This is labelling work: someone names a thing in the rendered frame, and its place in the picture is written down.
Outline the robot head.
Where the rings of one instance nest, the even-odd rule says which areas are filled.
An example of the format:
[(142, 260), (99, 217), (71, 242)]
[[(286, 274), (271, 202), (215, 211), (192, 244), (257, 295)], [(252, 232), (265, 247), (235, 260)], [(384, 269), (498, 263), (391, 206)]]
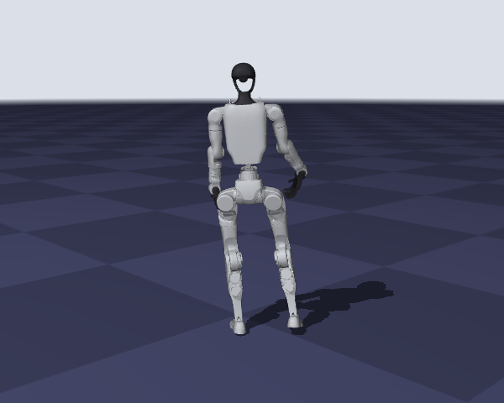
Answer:
[[(239, 63), (233, 69), (231, 76), (233, 78), (234, 86), (239, 93), (238, 99), (233, 104), (235, 105), (249, 105), (252, 103), (257, 103), (252, 100), (250, 93), (253, 91), (255, 86), (255, 69), (252, 65), (248, 63)], [(241, 82), (246, 82), (248, 78), (253, 79), (252, 87), (247, 92), (242, 92), (239, 90), (236, 80), (239, 79)]]

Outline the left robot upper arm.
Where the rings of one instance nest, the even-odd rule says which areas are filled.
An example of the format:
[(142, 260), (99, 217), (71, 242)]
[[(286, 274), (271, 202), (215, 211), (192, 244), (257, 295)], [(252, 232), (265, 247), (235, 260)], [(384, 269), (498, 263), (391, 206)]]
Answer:
[(208, 120), (208, 133), (211, 147), (213, 150), (213, 159), (218, 160), (224, 157), (223, 141), (223, 110), (224, 107), (215, 107), (212, 109), (207, 117)]

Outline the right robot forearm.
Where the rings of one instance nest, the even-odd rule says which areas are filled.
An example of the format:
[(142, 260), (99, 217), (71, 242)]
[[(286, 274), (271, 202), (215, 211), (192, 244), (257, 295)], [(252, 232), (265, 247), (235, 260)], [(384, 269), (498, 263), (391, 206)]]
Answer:
[(303, 164), (301, 158), (298, 156), (295, 146), (291, 140), (288, 141), (287, 148), (290, 154), (284, 155), (286, 161), (289, 162), (291, 167), (296, 171), (297, 175), (301, 170), (304, 170), (306, 172), (306, 176), (307, 167)]

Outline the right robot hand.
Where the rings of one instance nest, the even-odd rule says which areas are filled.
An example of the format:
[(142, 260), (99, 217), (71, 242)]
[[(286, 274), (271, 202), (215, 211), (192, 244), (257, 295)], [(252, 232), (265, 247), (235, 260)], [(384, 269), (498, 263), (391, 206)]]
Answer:
[(297, 194), (297, 191), (300, 189), (300, 186), (302, 184), (302, 180), (304, 180), (306, 177), (305, 174), (306, 174), (306, 172), (304, 170), (301, 170), (298, 173), (298, 175), (295, 172), (295, 178), (288, 181), (289, 183), (293, 182), (292, 186), (287, 189), (284, 189), (284, 191), (288, 191), (288, 192), (284, 192), (286, 198), (293, 198)]

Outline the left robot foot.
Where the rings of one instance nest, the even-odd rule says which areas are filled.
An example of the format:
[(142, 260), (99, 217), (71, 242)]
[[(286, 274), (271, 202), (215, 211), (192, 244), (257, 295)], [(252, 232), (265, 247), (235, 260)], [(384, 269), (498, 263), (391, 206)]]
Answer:
[(234, 319), (229, 323), (230, 328), (234, 330), (234, 333), (236, 334), (245, 334), (246, 333), (246, 328), (245, 328), (245, 323), (244, 320), (240, 321), (240, 318), (237, 318), (238, 321), (234, 322)]

